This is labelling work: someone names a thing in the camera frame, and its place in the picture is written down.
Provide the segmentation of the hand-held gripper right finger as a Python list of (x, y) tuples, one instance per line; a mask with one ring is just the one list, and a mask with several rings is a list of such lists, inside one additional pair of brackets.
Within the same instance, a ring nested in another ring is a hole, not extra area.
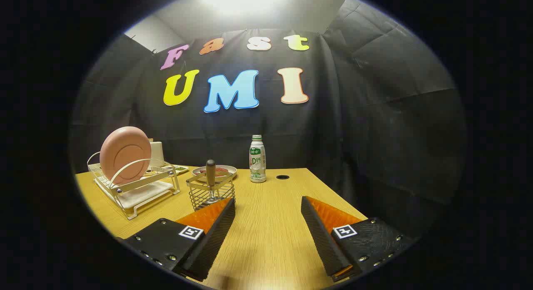
[(302, 197), (301, 214), (334, 282), (369, 273), (416, 242), (380, 218), (363, 220), (310, 196)]

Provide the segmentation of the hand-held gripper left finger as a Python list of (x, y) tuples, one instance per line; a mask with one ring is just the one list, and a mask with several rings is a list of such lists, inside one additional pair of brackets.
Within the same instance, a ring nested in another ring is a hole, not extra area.
[(160, 218), (124, 239), (124, 245), (159, 267), (202, 282), (235, 214), (235, 199), (222, 199), (176, 221)]

